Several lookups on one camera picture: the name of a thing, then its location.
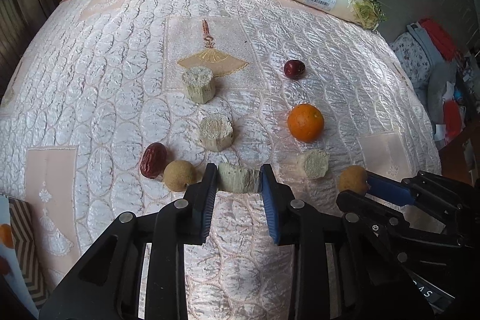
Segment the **barcode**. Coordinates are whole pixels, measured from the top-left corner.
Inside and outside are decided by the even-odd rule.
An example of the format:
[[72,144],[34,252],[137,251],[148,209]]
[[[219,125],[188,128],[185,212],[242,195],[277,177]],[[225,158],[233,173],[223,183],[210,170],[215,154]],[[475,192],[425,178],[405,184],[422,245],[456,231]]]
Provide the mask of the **barcode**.
[[323,4],[324,6],[330,6],[330,3],[328,2],[323,2],[323,1],[319,1],[319,0],[309,0],[310,2],[315,2],[315,3],[320,3],[320,4]]

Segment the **clothing pile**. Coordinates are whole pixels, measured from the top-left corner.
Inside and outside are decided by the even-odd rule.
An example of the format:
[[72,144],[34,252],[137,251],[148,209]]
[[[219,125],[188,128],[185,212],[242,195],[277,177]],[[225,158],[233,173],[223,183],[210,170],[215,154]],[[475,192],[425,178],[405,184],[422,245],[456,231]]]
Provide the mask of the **clothing pile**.
[[461,112],[454,100],[457,61],[461,53],[450,35],[431,19],[407,25],[390,47],[410,78],[427,111],[435,140],[448,143],[462,129]]

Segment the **zigzag pattern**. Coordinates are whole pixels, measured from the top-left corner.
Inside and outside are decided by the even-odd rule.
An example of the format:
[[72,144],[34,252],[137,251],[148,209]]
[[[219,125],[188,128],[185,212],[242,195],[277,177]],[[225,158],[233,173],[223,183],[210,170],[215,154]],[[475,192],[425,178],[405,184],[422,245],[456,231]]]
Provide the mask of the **zigzag pattern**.
[[28,292],[35,306],[40,309],[50,294],[35,253],[32,214],[24,201],[9,198],[9,204],[11,233],[18,264]]

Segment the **red date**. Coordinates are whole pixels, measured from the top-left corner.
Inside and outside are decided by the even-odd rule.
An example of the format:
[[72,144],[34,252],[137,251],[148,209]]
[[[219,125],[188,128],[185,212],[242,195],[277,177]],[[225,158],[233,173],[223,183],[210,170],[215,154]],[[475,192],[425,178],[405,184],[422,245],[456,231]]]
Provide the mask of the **red date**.
[[143,176],[155,179],[165,169],[167,149],[162,143],[150,144],[143,153],[140,172]]
[[305,65],[300,60],[288,60],[283,66],[283,72],[289,79],[295,79],[305,72]]

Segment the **white quilted blanket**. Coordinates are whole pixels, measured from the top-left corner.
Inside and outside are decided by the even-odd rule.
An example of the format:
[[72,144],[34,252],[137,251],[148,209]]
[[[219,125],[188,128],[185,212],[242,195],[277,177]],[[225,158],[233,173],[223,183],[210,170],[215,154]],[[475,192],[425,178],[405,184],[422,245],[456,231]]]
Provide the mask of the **white quilted blanket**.
[[[203,20],[234,60],[217,96],[197,105],[177,83],[178,61],[205,48]],[[284,77],[288,59],[303,60],[303,78]],[[339,214],[335,178],[364,164],[358,136],[397,131],[411,174],[440,172],[428,116],[383,38],[284,0],[66,0],[22,62],[30,66],[0,118],[0,191],[25,197],[28,147],[78,146],[73,224],[82,253],[122,211],[148,214],[182,196],[139,174],[153,141],[199,172],[207,162],[270,163],[297,198],[330,214]],[[286,128],[288,111],[304,102],[326,126],[308,145]],[[220,153],[197,137],[211,112],[235,129]],[[291,158],[309,148],[330,155],[321,180],[296,176]],[[186,248],[185,266],[192,318],[286,319],[291,249],[273,245],[259,195],[219,192],[207,243]]]

